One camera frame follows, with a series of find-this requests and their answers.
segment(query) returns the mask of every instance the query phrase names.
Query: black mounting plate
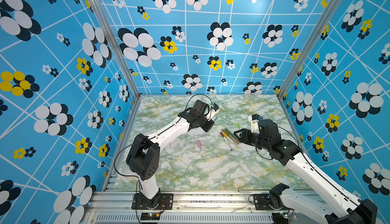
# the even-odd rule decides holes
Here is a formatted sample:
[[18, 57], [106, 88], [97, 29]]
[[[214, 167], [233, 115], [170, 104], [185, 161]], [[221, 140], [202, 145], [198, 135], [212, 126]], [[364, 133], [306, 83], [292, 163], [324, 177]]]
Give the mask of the black mounting plate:
[[[142, 199], [142, 195], [140, 193], [135, 194], [134, 200], [135, 200], [135, 202], [133, 201], [133, 204], [131, 205], [132, 210], [135, 210], [135, 209], [137, 209], [137, 210], [151, 210], [150, 208], [148, 208], [149, 206], [146, 204], [146, 202], [144, 202], [144, 200]], [[172, 200], [172, 202], [173, 202], [173, 194], [161, 193], [160, 199], [158, 201], [162, 202], [162, 203], [164, 203], [164, 201], [165, 201], [165, 203], [166, 203], [165, 209], [172, 210], [172, 202], [170, 202], [170, 200]], [[156, 211], [161, 210], [160, 203], [158, 203], [158, 206], [154, 210], [156, 210]]]
[[[269, 194], [252, 194], [253, 200], [251, 202], [255, 202], [256, 210], [273, 210], [268, 204], [268, 196]], [[287, 207], [282, 207], [280, 210], [288, 210]]]

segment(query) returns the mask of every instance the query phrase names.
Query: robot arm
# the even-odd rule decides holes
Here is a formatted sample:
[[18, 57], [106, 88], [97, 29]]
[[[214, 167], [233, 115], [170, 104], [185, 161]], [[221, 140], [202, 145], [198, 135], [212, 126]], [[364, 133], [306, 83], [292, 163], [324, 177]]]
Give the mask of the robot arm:
[[252, 126], [251, 130], [234, 132], [240, 142], [266, 149], [274, 159], [298, 174], [327, 203], [314, 201], [280, 183], [270, 190], [271, 207], [295, 209], [321, 224], [375, 223], [378, 209], [373, 202], [359, 200], [317, 167], [298, 145], [282, 139], [275, 122], [263, 120], [257, 114], [251, 119], [258, 128]]
[[156, 183], [154, 173], [158, 169], [160, 152], [179, 135], [191, 129], [201, 127], [208, 132], [214, 125], [212, 117], [219, 111], [217, 104], [212, 107], [201, 100], [197, 100], [192, 108], [187, 108], [167, 126], [145, 136], [135, 137], [133, 145], [126, 159], [131, 171], [139, 178], [143, 200], [152, 209], [157, 206], [160, 189]]

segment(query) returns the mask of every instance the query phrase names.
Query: ventilation grille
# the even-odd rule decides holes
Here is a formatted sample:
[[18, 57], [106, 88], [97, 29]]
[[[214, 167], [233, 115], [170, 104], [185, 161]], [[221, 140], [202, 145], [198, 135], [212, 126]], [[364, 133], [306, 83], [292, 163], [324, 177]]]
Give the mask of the ventilation grille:
[[[159, 223], [273, 223], [271, 213], [163, 213]], [[96, 223], [138, 223], [135, 213], [100, 212]]]

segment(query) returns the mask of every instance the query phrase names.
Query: blue wallpaper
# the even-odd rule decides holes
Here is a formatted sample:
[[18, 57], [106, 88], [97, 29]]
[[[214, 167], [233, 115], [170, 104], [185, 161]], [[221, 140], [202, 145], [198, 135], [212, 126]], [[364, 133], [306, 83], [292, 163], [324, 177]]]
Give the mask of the blue wallpaper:
[[328, 2], [101, 0], [143, 94], [278, 93]]
[[390, 213], [390, 2], [342, 0], [283, 96], [311, 159]]
[[134, 97], [88, 0], [0, 14], [0, 223], [78, 223]]

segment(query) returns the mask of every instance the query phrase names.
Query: marble tabletop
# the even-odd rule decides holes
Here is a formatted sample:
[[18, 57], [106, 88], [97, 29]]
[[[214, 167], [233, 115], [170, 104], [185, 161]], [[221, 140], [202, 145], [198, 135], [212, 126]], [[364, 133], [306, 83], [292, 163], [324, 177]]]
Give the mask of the marble tabletop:
[[[128, 145], [137, 134], [150, 134], [170, 123], [181, 112], [192, 95], [143, 96]], [[250, 129], [248, 116], [259, 114], [271, 119], [291, 134], [288, 123], [276, 95], [208, 95], [219, 108], [219, 118], [209, 132], [192, 129], [177, 137], [160, 155], [156, 174], [158, 186], [163, 191], [190, 190], [259, 190], [271, 189], [279, 183], [291, 188], [310, 188], [298, 175], [282, 166], [277, 160], [266, 160], [258, 156], [255, 148], [240, 144], [240, 149], [231, 151], [220, 135], [221, 129]], [[191, 107], [199, 99], [210, 100], [197, 95], [189, 103]], [[280, 129], [283, 139], [294, 141]], [[202, 143], [198, 147], [197, 139]], [[125, 163], [129, 149], [122, 160], [118, 159], [119, 172], [130, 175], [132, 172]], [[265, 150], [260, 155], [270, 158]], [[119, 176], [113, 191], [134, 191], [136, 178]]]

